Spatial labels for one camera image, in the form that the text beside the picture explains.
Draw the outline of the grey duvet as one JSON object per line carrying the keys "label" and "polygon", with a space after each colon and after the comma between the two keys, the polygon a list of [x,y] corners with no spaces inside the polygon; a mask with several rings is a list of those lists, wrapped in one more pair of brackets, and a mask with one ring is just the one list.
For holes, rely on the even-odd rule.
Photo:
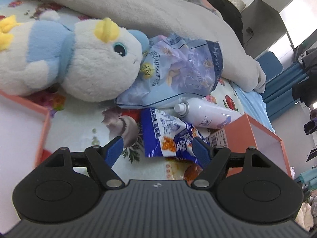
{"label": "grey duvet", "polygon": [[50,1],[93,18],[109,17],[118,25],[149,37],[174,32],[180,36],[217,41],[225,79],[246,92],[265,90],[260,64],[245,53],[232,28],[208,9],[184,0],[36,0]]}

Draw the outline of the blue chair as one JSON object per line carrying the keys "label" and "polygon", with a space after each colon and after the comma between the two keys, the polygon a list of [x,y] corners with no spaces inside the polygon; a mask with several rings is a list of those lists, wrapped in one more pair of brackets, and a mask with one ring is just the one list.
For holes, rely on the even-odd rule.
{"label": "blue chair", "polygon": [[283,71],[283,65],[272,52],[266,52],[256,60],[266,75],[266,81],[274,79]]}

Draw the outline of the black clothing pile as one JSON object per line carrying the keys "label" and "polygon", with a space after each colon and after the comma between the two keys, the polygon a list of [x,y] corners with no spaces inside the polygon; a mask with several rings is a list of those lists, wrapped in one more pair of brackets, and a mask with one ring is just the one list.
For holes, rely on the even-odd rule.
{"label": "black clothing pile", "polygon": [[229,0],[206,0],[210,3],[215,9],[217,9],[223,20],[232,28],[235,32],[238,40],[240,41],[242,47],[244,46],[243,40],[243,22],[242,15],[237,7],[231,3]]}

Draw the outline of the pink storage box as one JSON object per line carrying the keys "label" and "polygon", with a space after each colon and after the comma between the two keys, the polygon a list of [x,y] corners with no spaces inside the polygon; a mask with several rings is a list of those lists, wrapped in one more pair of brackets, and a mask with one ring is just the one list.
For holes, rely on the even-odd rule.
{"label": "pink storage box", "polygon": [[213,146],[224,146],[236,153],[245,153],[247,148],[255,147],[291,176],[282,139],[247,114],[212,133],[207,140]]}

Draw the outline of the red snack bag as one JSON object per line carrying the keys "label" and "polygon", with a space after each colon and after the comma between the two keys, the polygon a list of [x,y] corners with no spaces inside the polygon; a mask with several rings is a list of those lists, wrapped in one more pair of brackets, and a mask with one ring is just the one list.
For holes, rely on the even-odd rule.
{"label": "red snack bag", "polygon": [[167,180],[185,180],[188,186],[202,172],[202,168],[193,161],[178,160],[173,157],[165,159],[165,175]]}

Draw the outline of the purple tissue pack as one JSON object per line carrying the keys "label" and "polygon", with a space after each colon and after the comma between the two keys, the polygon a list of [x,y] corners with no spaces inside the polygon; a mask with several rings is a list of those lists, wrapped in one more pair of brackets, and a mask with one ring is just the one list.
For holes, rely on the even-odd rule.
{"label": "purple tissue pack", "polygon": [[216,87],[223,71],[217,41],[190,39],[172,33],[149,40],[139,74],[116,98],[120,108],[172,108],[188,98],[204,98]]}

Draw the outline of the blue curtain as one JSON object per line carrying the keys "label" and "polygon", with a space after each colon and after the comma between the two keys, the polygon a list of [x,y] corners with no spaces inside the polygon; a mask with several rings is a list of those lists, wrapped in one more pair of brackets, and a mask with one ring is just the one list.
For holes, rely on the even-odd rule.
{"label": "blue curtain", "polygon": [[297,62],[266,84],[262,98],[266,103],[266,112],[271,122],[295,106],[295,102],[299,99],[293,99],[292,87],[307,78],[303,66]]}

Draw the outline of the white spray bottle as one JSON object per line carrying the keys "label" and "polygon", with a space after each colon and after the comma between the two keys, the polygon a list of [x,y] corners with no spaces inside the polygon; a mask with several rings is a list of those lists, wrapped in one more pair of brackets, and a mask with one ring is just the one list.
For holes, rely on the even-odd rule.
{"label": "white spray bottle", "polygon": [[229,108],[198,98],[190,98],[174,106],[175,112],[184,121],[195,127],[221,129],[239,119],[242,114]]}

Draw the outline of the light blue star bedsheet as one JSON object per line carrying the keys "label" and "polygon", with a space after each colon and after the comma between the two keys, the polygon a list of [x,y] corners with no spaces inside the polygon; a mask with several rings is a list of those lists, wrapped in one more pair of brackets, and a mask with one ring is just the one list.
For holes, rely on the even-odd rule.
{"label": "light blue star bedsheet", "polygon": [[275,133],[266,111],[266,103],[263,101],[262,96],[255,91],[244,92],[233,82],[230,82],[230,85],[240,99],[244,112]]}

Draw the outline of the pink box lid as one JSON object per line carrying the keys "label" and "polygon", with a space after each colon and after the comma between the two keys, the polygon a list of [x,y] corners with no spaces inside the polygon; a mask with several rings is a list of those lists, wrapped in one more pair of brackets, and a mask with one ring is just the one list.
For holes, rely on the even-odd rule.
{"label": "pink box lid", "polygon": [[5,233],[19,222],[13,190],[41,162],[50,114],[27,99],[1,92],[0,120],[1,233]]}

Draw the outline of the hanging dark clothes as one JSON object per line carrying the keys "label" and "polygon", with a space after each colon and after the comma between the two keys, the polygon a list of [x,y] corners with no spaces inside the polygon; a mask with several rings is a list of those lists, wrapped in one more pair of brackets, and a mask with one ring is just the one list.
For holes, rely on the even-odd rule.
{"label": "hanging dark clothes", "polygon": [[310,135],[316,132],[316,48],[307,50],[301,62],[307,77],[292,87],[292,97],[309,108],[310,121],[304,125],[304,131]]}

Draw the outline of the grey white wardrobe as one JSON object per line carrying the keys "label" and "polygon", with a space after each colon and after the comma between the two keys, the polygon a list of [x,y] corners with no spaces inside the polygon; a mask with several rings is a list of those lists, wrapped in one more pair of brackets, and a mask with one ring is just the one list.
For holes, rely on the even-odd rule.
{"label": "grey white wardrobe", "polygon": [[293,0],[254,0],[242,12],[244,50],[259,57],[287,33],[280,12]]}

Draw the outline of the blue white snack bag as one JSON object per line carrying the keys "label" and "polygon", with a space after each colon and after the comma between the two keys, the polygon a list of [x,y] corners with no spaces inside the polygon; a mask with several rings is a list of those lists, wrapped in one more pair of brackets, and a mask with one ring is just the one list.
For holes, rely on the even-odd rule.
{"label": "blue white snack bag", "polygon": [[195,137],[206,139],[192,123],[156,108],[141,110],[140,119],[146,157],[175,157],[203,166],[193,153],[192,142]]}

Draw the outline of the white blue plush toy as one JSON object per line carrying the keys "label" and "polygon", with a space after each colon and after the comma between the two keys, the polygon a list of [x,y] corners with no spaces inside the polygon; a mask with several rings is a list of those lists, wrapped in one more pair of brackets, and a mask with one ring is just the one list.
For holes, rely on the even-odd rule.
{"label": "white blue plush toy", "polygon": [[28,96],[59,84],[82,101],[109,101],[131,87],[148,49],[144,33],[109,18],[68,28],[54,10],[25,23],[9,16],[1,20],[1,90]]}

